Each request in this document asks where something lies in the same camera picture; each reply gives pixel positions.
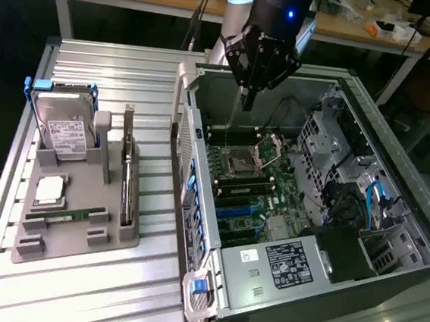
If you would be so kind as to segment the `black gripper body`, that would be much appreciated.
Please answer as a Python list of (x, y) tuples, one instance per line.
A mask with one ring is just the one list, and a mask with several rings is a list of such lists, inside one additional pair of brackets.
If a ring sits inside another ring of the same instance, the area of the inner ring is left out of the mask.
[(311, 4), (312, 0), (253, 0), (245, 25), (253, 25), (258, 30), (253, 73), (250, 78), (252, 88), (259, 39), (293, 42), (297, 50), (296, 38)]

